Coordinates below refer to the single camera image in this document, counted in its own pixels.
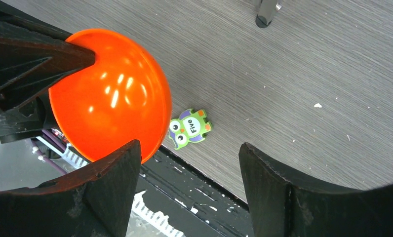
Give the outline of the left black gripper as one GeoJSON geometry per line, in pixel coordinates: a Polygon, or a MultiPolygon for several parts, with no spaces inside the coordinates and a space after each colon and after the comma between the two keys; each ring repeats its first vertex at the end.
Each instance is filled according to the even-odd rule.
{"type": "Polygon", "coordinates": [[[93,51],[60,40],[0,36],[0,142],[56,127],[49,96],[40,94],[94,62],[93,51]]]}

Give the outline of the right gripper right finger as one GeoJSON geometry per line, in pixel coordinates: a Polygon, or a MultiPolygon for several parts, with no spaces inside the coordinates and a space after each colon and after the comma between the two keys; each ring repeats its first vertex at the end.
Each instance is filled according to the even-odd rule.
{"type": "Polygon", "coordinates": [[[284,164],[249,143],[239,164],[257,237],[393,237],[393,184],[357,190],[284,164]]]}

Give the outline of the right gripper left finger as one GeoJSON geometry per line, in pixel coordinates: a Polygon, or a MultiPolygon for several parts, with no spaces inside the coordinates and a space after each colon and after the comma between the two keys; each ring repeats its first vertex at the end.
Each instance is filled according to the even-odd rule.
{"type": "Polygon", "coordinates": [[[0,237],[123,237],[141,167],[132,140],[35,188],[0,192],[0,237]]]}

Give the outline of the orange plastic bowl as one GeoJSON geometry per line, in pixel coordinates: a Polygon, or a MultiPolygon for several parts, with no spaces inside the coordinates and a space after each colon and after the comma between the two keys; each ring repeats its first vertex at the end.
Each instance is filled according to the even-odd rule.
{"type": "Polygon", "coordinates": [[[82,30],[67,42],[92,50],[95,62],[49,89],[65,137],[90,161],[136,139],[142,162],[149,160],[167,134],[172,112],[160,65],[140,44],[106,29],[82,30]]]}

